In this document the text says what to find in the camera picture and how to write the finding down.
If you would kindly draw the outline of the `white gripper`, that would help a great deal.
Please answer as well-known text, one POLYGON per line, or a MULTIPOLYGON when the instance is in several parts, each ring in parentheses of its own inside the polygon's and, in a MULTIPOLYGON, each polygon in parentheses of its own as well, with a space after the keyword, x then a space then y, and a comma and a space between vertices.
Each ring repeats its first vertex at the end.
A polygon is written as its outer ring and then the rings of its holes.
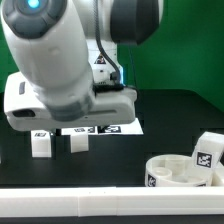
POLYGON ((47 130, 129 124, 135 120, 137 91, 125 87, 120 91, 97 93, 93 107, 81 118, 56 121, 40 102, 20 73, 9 75, 4 92, 4 113, 10 126, 17 131, 47 130))

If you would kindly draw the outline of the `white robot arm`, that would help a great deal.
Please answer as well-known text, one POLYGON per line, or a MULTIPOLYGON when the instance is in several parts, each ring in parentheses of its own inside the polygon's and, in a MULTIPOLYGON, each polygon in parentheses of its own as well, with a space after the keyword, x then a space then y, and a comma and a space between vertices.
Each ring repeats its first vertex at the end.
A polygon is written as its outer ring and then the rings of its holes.
POLYGON ((137 92, 124 84, 121 44, 159 27, 164 0, 2 0, 0 21, 18 67, 4 113, 17 131, 128 124, 137 92))

